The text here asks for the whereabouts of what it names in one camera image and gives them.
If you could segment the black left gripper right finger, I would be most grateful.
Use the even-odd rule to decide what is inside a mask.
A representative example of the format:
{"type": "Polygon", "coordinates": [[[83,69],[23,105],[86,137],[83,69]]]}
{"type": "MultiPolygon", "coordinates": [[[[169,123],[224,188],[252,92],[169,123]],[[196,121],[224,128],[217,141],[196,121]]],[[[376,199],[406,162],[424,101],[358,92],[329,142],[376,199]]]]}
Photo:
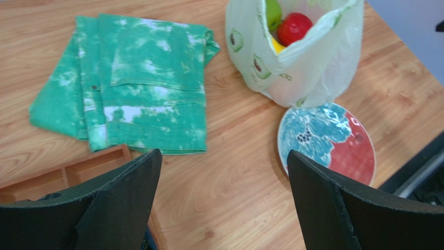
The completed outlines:
{"type": "Polygon", "coordinates": [[[307,249],[443,249],[443,207],[374,189],[290,151],[307,249]]]}

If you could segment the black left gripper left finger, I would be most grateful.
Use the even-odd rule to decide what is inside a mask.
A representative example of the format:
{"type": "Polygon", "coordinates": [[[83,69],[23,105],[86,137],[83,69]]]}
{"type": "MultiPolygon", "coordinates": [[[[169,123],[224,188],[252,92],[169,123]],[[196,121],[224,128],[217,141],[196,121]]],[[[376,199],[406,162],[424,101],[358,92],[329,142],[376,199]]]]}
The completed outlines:
{"type": "Polygon", "coordinates": [[[1,206],[1,249],[140,249],[162,166],[154,149],[37,201],[1,206]]]}

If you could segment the translucent avocado print plastic bag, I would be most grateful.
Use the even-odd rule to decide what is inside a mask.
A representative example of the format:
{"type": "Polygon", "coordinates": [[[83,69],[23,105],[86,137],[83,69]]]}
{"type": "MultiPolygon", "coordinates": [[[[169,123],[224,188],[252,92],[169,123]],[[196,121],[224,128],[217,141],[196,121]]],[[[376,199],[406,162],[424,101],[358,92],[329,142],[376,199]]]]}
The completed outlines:
{"type": "Polygon", "coordinates": [[[246,85],[282,107],[331,103],[350,85],[360,60],[364,1],[280,1],[284,16],[313,21],[307,35],[278,53],[264,1],[229,1],[225,31],[231,61],[246,85]]]}

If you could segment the yellow fake banana bunch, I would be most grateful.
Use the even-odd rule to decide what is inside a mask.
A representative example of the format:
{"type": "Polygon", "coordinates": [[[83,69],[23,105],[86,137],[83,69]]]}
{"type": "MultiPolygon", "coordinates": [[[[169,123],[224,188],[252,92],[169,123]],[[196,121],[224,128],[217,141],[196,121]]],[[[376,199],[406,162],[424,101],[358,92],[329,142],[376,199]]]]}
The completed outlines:
{"type": "Polygon", "coordinates": [[[271,42],[274,51],[277,55],[279,55],[286,47],[281,45],[273,36],[271,37],[271,42]]]}

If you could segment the red fake apple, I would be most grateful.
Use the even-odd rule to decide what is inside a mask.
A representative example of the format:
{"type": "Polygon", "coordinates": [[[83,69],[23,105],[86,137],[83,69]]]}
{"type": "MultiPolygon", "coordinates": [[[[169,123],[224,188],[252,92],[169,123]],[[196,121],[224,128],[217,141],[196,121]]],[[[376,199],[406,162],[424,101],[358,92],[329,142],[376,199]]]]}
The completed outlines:
{"type": "Polygon", "coordinates": [[[278,26],[277,39],[283,46],[297,42],[305,37],[313,26],[312,20],[300,12],[288,14],[278,26]]]}

